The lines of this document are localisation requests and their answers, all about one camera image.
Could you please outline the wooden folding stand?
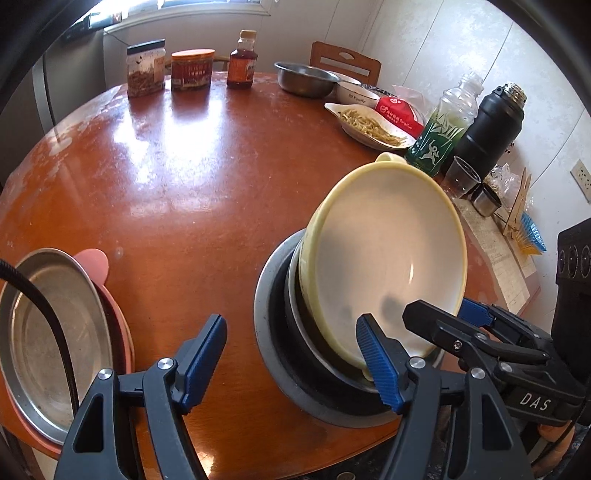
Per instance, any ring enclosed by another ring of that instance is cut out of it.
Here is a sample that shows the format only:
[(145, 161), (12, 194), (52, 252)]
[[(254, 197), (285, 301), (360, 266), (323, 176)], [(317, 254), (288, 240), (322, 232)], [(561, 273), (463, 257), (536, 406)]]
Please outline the wooden folding stand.
[(519, 190), (509, 212), (509, 216), (502, 234), (505, 238), (512, 238), (521, 229), (521, 217), (525, 210), (527, 194), (530, 189), (532, 175), (527, 168), (523, 169)]

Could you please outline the clear plastic cup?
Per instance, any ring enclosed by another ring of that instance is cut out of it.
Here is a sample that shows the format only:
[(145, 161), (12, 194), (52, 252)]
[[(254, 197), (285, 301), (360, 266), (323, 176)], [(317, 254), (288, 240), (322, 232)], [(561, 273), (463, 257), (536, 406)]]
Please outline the clear plastic cup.
[(480, 175), (459, 156), (455, 156), (441, 183), (444, 192), (451, 198), (462, 198), (481, 183)]

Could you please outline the red lidded jar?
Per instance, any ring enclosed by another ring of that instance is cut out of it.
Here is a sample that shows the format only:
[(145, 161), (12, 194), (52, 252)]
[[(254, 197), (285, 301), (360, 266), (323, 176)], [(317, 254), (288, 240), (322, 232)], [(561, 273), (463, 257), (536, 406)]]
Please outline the red lidded jar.
[(171, 88), (177, 91), (211, 86), (214, 49), (191, 49), (171, 54)]

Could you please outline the steel pan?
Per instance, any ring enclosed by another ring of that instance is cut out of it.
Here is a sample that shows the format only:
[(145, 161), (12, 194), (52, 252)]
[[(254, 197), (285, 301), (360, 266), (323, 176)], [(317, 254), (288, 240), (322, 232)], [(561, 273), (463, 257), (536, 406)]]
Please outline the steel pan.
[[(82, 399), (95, 375), (114, 366), (106, 316), (97, 290), (67, 253), (44, 248), (16, 269), (45, 296), (57, 315)], [(1, 292), (1, 369), (10, 399), (26, 426), (62, 445), (73, 420), (66, 376), (50, 326), (14, 287)]]

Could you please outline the small steel bowl far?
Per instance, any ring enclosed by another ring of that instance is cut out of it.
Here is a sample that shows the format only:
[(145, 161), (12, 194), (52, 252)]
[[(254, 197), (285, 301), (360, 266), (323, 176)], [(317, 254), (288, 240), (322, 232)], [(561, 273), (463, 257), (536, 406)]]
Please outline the small steel bowl far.
[(280, 88), (304, 98), (325, 98), (339, 83), (338, 76), (317, 67), (290, 62), (276, 62), (274, 66)]

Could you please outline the blue and yellow basket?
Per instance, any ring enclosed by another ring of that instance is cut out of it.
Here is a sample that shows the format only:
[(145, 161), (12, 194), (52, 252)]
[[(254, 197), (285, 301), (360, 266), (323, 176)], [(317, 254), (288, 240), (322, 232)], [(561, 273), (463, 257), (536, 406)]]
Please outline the blue and yellow basket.
[(542, 235), (527, 212), (521, 214), (520, 224), (513, 238), (525, 255), (542, 255), (547, 251)]

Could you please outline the pink bear plate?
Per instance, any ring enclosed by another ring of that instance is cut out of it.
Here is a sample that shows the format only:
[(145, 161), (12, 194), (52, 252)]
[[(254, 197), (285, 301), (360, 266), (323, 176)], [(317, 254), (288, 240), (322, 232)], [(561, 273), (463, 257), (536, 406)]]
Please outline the pink bear plate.
[[(135, 367), (135, 354), (131, 333), (123, 313), (116, 301), (107, 290), (105, 283), (108, 276), (109, 265), (106, 255), (98, 249), (86, 249), (72, 256), (90, 277), (99, 295), (102, 307), (106, 316), (110, 333), (111, 348), (114, 366), (112, 369), (118, 374), (126, 374), (133, 371)], [(16, 411), (15, 404), (10, 399), (7, 385), (2, 373), (2, 386), (7, 392), (8, 412), (6, 421), (14, 421), (14, 431), (28, 444), (34, 448), (56, 457), (61, 451), (62, 445), (56, 445), (26, 426), (22, 415)]]

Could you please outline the window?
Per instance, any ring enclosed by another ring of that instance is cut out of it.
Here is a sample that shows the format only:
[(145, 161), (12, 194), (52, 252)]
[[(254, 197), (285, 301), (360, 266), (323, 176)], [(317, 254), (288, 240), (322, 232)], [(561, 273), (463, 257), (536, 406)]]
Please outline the window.
[(199, 14), (269, 15), (276, 1), (100, 1), (80, 22), (90, 30)]

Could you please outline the plastic bag of items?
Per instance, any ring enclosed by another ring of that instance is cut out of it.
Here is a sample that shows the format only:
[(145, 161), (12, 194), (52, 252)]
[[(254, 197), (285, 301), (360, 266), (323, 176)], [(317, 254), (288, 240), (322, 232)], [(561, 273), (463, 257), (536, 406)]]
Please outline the plastic bag of items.
[(493, 189), (501, 200), (515, 198), (520, 182), (521, 177), (513, 173), (507, 163), (496, 165), (485, 178), (485, 183)]

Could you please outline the wide-rim steel bowl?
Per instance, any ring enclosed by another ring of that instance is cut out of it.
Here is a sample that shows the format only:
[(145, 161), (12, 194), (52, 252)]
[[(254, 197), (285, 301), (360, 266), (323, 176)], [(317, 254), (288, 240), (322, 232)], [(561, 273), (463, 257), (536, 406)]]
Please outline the wide-rim steel bowl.
[(284, 280), (287, 261), (303, 237), (304, 230), (300, 230), (280, 243), (257, 280), (253, 322), (263, 362), (281, 392), (318, 420), (347, 428), (391, 423), (397, 415), (382, 403), (378, 393), (363, 393), (322, 373), (304, 356), (298, 338), (290, 329)]

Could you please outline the white dish with food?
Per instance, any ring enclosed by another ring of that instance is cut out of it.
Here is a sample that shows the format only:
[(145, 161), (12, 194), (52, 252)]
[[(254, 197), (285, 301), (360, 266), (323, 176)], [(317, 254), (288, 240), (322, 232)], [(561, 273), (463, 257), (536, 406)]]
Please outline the white dish with food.
[(363, 105), (325, 103), (325, 110), (335, 116), (342, 130), (356, 141), (380, 152), (410, 148), (415, 138), (377, 111)]

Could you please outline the red tissue pack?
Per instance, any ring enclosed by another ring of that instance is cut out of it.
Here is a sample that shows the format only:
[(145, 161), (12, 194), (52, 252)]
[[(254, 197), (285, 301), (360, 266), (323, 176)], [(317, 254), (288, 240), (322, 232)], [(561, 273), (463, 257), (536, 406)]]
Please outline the red tissue pack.
[(375, 110), (413, 138), (418, 138), (424, 129), (420, 114), (406, 100), (399, 97), (381, 97)]

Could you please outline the handwritten paper sheet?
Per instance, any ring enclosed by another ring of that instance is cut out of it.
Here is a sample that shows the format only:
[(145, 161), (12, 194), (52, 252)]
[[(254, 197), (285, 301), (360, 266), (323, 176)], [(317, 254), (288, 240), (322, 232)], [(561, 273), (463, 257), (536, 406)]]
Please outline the handwritten paper sheet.
[(456, 199), (454, 204), (484, 253), (485, 263), (492, 269), (507, 309), (513, 314), (522, 313), (531, 295), (521, 266), (506, 238), (493, 218), (481, 216), (468, 200)]

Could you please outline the yellow handled bowl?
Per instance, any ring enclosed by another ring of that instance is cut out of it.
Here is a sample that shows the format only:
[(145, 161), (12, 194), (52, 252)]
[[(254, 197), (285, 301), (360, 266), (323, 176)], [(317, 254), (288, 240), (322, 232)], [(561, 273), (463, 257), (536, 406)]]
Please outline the yellow handled bowl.
[(393, 153), (339, 180), (311, 216), (298, 253), (301, 294), (322, 339), (360, 370), (367, 367), (356, 341), (361, 315), (373, 315), (410, 355), (425, 357), (435, 347), (405, 327), (405, 307), (424, 300), (457, 314), (467, 276), (452, 201)]

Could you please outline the black thermos flask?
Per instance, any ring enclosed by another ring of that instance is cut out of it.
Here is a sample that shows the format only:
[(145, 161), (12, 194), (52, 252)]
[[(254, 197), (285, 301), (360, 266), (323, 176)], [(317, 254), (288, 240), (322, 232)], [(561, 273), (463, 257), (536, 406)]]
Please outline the black thermos flask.
[(484, 97), (474, 122), (453, 154), (484, 180), (522, 130), (527, 96), (516, 83), (498, 86)]

